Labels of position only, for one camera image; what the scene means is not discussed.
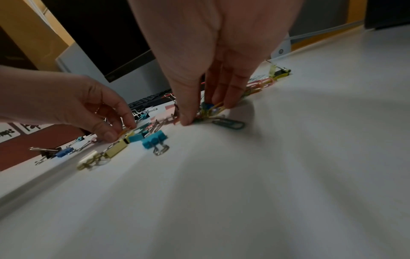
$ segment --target keyboard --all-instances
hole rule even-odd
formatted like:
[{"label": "keyboard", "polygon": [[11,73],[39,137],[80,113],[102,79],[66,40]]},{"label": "keyboard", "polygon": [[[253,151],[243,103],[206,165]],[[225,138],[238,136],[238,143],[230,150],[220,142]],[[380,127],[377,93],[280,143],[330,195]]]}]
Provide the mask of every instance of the keyboard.
[{"label": "keyboard", "polygon": [[170,102],[168,98],[163,98],[164,94],[171,93],[172,90],[168,89],[166,91],[162,91],[160,93],[153,94],[151,96],[145,97],[141,100],[132,102],[128,104],[129,108],[131,110],[145,110],[146,108],[152,107],[152,106],[158,106],[166,102]]}]

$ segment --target white label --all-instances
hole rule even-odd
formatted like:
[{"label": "white label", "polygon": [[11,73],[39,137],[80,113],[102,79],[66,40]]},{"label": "white label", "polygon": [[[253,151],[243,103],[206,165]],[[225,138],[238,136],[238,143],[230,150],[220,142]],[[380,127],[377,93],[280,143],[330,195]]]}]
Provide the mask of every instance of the white label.
[{"label": "white label", "polygon": [[20,136],[17,130],[7,123],[0,123],[0,143]]},{"label": "white label", "polygon": [[40,131],[44,128],[52,126],[52,124],[44,124],[44,125],[27,125],[27,124],[20,124],[20,123],[15,123],[15,125],[21,129],[24,133],[26,134],[31,134],[37,131]]}]

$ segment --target hand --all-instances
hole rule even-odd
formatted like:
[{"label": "hand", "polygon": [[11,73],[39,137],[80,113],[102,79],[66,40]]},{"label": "hand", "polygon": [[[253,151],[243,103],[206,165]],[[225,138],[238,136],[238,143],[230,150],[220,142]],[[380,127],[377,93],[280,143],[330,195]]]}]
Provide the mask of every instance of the hand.
[{"label": "hand", "polygon": [[2,121],[70,124],[114,142],[123,129],[121,118],[136,127],[124,99],[89,77],[0,66]]},{"label": "hand", "polygon": [[181,123],[205,101],[233,107],[259,64],[284,39],[303,0],[129,0],[170,81]]}]

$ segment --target white table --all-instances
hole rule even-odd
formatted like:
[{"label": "white table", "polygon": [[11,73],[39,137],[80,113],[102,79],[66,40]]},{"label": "white table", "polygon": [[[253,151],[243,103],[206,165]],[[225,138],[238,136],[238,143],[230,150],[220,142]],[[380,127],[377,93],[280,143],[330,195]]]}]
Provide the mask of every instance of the white table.
[{"label": "white table", "polygon": [[0,258],[408,258],[410,27],[277,61],[293,75],[90,172],[50,169],[0,211]]}]

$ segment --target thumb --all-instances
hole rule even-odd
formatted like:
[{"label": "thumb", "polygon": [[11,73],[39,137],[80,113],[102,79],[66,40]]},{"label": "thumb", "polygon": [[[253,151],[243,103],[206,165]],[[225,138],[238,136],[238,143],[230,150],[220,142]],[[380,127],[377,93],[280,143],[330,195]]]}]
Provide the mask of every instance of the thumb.
[{"label": "thumb", "polygon": [[96,114],[91,113],[84,107],[83,109],[77,111],[76,114],[78,116],[76,116],[76,121],[73,125],[92,132],[99,138],[102,138],[109,143],[112,143],[118,139],[118,133],[114,130],[114,128]]},{"label": "thumb", "polygon": [[188,83],[170,80],[179,107],[181,124],[187,126],[196,117],[200,103],[200,78]]}]

